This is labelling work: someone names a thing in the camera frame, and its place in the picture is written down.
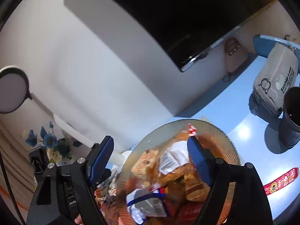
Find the operator hand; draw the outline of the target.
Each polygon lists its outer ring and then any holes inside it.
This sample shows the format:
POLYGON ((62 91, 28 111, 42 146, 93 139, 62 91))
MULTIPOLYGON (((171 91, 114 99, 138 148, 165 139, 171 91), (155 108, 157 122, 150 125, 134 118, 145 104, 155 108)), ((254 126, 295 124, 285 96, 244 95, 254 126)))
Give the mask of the operator hand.
POLYGON ((77 225, 83 225, 83 221, 80 215, 78 215, 74 221, 77 225))

